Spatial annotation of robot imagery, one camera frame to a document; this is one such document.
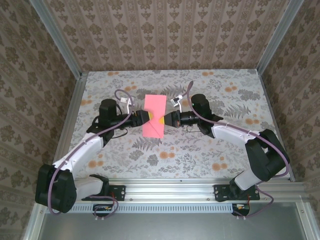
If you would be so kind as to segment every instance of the table surface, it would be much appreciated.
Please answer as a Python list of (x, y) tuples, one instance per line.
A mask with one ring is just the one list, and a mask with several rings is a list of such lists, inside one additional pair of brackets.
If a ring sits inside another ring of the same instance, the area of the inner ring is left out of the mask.
[[(167, 114), (177, 110), (170, 99), (184, 93), (191, 80), (194, 85), (190, 94), (204, 94), (212, 112), (227, 122), (250, 130), (275, 131), (255, 69), (100, 71), (88, 74), (70, 148), (83, 138), (99, 114), (101, 101), (114, 99), (116, 89), (124, 89), (134, 97), (134, 110), (143, 109), (146, 94), (167, 95)], [(190, 111), (187, 100), (181, 102), (182, 111)], [(125, 104), (120, 106), (125, 111)], [(126, 136), (112, 139), (78, 177), (99, 174), (108, 178), (233, 178), (249, 167), (242, 148), (191, 132), (198, 130), (196, 126), (165, 126), (164, 138), (145, 138), (141, 126), (128, 128)], [(122, 133), (116, 130), (114, 136)]]

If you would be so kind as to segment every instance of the pink paper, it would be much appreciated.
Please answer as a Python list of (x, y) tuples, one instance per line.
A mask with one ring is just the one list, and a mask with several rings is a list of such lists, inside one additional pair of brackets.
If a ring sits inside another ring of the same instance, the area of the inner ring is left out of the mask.
[(166, 112), (166, 95), (145, 95), (144, 110), (153, 114), (153, 118), (142, 125), (142, 136), (145, 138), (162, 139), (165, 134), (165, 125), (159, 119)]

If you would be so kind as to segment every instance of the purple cable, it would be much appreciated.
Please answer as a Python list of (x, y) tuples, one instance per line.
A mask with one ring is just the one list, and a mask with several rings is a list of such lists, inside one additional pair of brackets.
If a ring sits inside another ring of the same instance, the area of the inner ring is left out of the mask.
[(246, 219), (247, 219), (247, 218), (252, 218), (252, 217), (258, 215), (259, 213), (263, 212), (263, 211), (266, 210), (267, 208), (269, 208), (269, 207), (271, 206), (271, 204), (274, 202), (275, 199), (274, 199), (269, 193), (266, 193), (265, 191), (262, 191), (258, 186), (255, 186), (255, 187), (256, 187), (256, 189), (257, 189), (260, 193), (262, 193), (262, 194), (268, 196), (269, 198), (271, 198), (271, 201), (270, 201), (267, 205), (265, 205), (263, 208), (261, 208), (259, 211), (255, 212), (255, 213), (252, 213), (252, 214), (249, 214), (249, 215), (247, 215), (247, 216), (243, 216), (243, 215), (242, 215), (240, 212), (238, 212), (238, 211), (233, 211), (234, 213), (238, 214), (240, 217), (243, 217), (243, 218), (246, 218)]
[(199, 113), (197, 113), (196, 110), (194, 109), (194, 107), (192, 106), (192, 103), (191, 103), (191, 100), (190, 100), (190, 96), (189, 96), (189, 92), (190, 92), (190, 89), (192, 88), (193, 84), (194, 84), (194, 81), (191, 81), (191, 82), (189, 83), (188, 88), (187, 88), (187, 90), (186, 90), (186, 98), (187, 98), (187, 101), (188, 101), (188, 103), (189, 103), (189, 106), (190, 106), (191, 110), (194, 112), (194, 114), (195, 114), (196, 116), (198, 116), (198, 118), (200, 118), (201, 120), (206, 121), (206, 122), (208, 122), (208, 123), (210, 123), (210, 124), (216, 124), (216, 125), (221, 125), (221, 126), (228, 126), (228, 127), (232, 128), (232, 129), (239, 130), (239, 131), (241, 131), (241, 132), (243, 132), (243, 133), (245, 133), (245, 134), (249, 134), (249, 135), (252, 135), (252, 136), (260, 139), (260, 140), (263, 141), (264, 143), (268, 144), (271, 148), (273, 148), (273, 149), (280, 155), (280, 157), (282, 158), (282, 160), (283, 160), (284, 163), (285, 163), (285, 172), (282, 173), (282, 174), (279, 174), (279, 175), (274, 176), (274, 178), (283, 177), (283, 176), (285, 176), (285, 175), (288, 174), (288, 172), (289, 172), (289, 163), (288, 163), (285, 155), (284, 155), (275, 145), (273, 145), (271, 142), (269, 142), (268, 140), (266, 140), (266, 139), (264, 139), (263, 137), (259, 136), (258, 134), (255, 134), (255, 133), (253, 133), (253, 132), (251, 132), (251, 131), (248, 131), (248, 130), (246, 130), (246, 129), (243, 129), (243, 128), (241, 128), (241, 127), (234, 126), (234, 125), (231, 125), (231, 124), (229, 124), (229, 123), (211, 121), (211, 120), (208, 120), (208, 119), (202, 117)]
[[(255, 134), (255, 133), (253, 133), (253, 132), (251, 132), (251, 131), (248, 131), (248, 130), (246, 130), (246, 129), (243, 129), (243, 128), (241, 128), (241, 127), (234, 126), (234, 125), (231, 125), (231, 124), (228, 124), (228, 123), (224, 123), (224, 122), (211, 121), (211, 120), (209, 120), (209, 119), (206, 119), (206, 118), (202, 117), (199, 113), (197, 113), (196, 110), (194, 109), (194, 107), (192, 106), (192, 103), (191, 103), (191, 100), (190, 100), (190, 96), (189, 96), (190, 89), (192, 88), (193, 84), (194, 84), (194, 81), (191, 81), (191, 82), (189, 83), (188, 88), (187, 88), (186, 92), (183, 94), (183, 96), (186, 95), (186, 98), (187, 98), (187, 101), (188, 101), (188, 104), (189, 104), (191, 110), (194, 112), (194, 114), (195, 114), (199, 119), (201, 119), (201, 120), (203, 120), (203, 121), (206, 121), (206, 122), (208, 122), (208, 123), (210, 123), (210, 124), (216, 124), (216, 125), (221, 125), (221, 126), (228, 126), (228, 127), (230, 127), (230, 128), (239, 130), (239, 131), (241, 131), (241, 132), (243, 132), (243, 133), (245, 133), (245, 134), (249, 134), (249, 135), (252, 135), (252, 136), (260, 139), (260, 140), (263, 141), (264, 143), (268, 144), (271, 148), (273, 148), (273, 149), (280, 155), (280, 157), (282, 158), (282, 160), (283, 160), (284, 163), (285, 163), (285, 172), (282, 173), (282, 174), (279, 174), (279, 175), (274, 176), (274, 178), (283, 177), (283, 176), (285, 176), (285, 175), (288, 174), (288, 172), (289, 172), (289, 163), (288, 163), (285, 155), (284, 155), (275, 145), (273, 145), (271, 142), (269, 142), (268, 140), (266, 140), (266, 139), (264, 139), (263, 137), (259, 136), (258, 134)], [(257, 185), (256, 185), (256, 189), (257, 189), (260, 193), (262, 193), (262, 194), (270, 197), (270, 198), (271, 198), (271, 201), (270, 201), (266, 206), (264, 206), (262, 209), (260, 209), (259, 211), (255, 212), (255, 213), (253, 213), (253, 214), (250, 214), (250, 215), (248, 215), (248, 216), (246, 216), (246, 218), (248, 218), (248, 217), (250, 218), (250, 217), (256, 216), (257, 214), (261, 213), (261, 212), (264, 211), (265, 209), (269, 208), (269, 207), (271, 206), (271, 204), (274, 202), (274, 198), (273, 198), (270, 194), (268, 194), (268, 193), (266, 193), (266, 192), (264, 192), (264, 191), (261, 191), (260, 188), (259, 188)]]
[[(117, 89), (117, 90), (115, 90), (115, 92), (114, 92), (114, 95), (115, 95), (115, 97), (116, 97), (117, 99), (119, 99), (119, 98), (117, 97), (117, 92), (123, 92), (123, 93), (125, 93), (125, 94), (129, 97), (129, 99), (130, 99), (130, 101), (131, 101), (131, 103), (132, 103), (131, 108), (130, 108), (130, 112), (132, 112), (132, 110), (133, 110), (133, 105), (134, 105), (134, 101), (133, 101), (131, 95), (130, 95), (127, 91), (125, 91), (125, 90)], [(54, 211), (53, 211), (52, 205), (51, 205), (51, 195), (52, 195), (52, 188), (53, 188), (53, 186), (54, 186), (55, 179), (56, 179), (56, 177), (57, 177), (57, 174), (58, 174), (59, 170), (63, 167), (63, 165), (65, 165), (65, 163), (68, 162), (68, 161), (70, 160), (70, 158), (71, 158), (80, 148), (82, 148), (82, 146), (85, 145), (88, 141), (90, 141), (91, 139), (93, 139), (93, 138), (95, 138), (95, 137), (97, 137), (97, 136), (99, 136), (99, 135), (101, 135), (101, 134), (104, 134), (104, 133), (106, 133), (106, 132), (108, 132), (108, 131), (111, 131), (111, 130), (119, 127), (119, 126), (122, 125), (125, 121), (127, 121), (127, 120), (130, 118), (130, 116), (131, 116), (131, 114), (128, 114), (128, 116), (126, 116), (126, 118), (125, 118), (124, 120), (122, 120), (121, 122), (119, 122), (118, 124), (116, 124), (116, 125), (114, 125), (114, 126), (112, 126), (112, 127), (109, 127), (108, 129), (105, 129), (105, 130), (103, 130), (103, 131), (101, 131), (101, 132), (98, 132), (98, 133), (96, 133), (95, 135), (92, 135), (91, 137), (88, 137), (88, 138), (87, 138), (86, 140), (84, 140), (79, 146), (77, 146), (73, 151), (71, 151), (70, 154), (65, 158), (65, 160), (57, 167), (57, 169), (54, 171), (54, 173), (53, 173), (53, 175), (52, 175), (52, 178), (51, 178), (51, 181), (50, 181), (50, 184), (49, 184), (49, 189), (48, 189), (48, 201), (47, 201), (47, 205), (48, 205), (49, 212), (50, 212), (51, 214), (53, 214), (53, 215), (59, 215), (59, 214), (61, 213), (61, 212), (54, 212)]]
[[(112, 196), (94, 196), (94, 195), (91, 195), (91, 196), (89, 196), (89, 198), (94, 198), (94, 199), (111, 199), (111, 200), (113, 200), (113, 201), (116, 203), (115, 209), (114, 209), (112, 212), (110, 212), (106, 217), (104, 217), (104, 219), (110, 218), (112, 215), (115, 214), (115, 212), (116, 212), (116, 211), (118, 210), (118, 208), (119, 208), (119, 202), (118, 202), (118, 200), (115, 199), (115, 198), (112, 197)], [(99, 218), (99, 217), (97, 216), (97, 209), (102, 208), (102, 207), (103, 207), (103, 206), (101, 206), (101, 205), (95, 207), (94, 212), (93, 212), (93, 215), (94, 215), (96, 218)]]

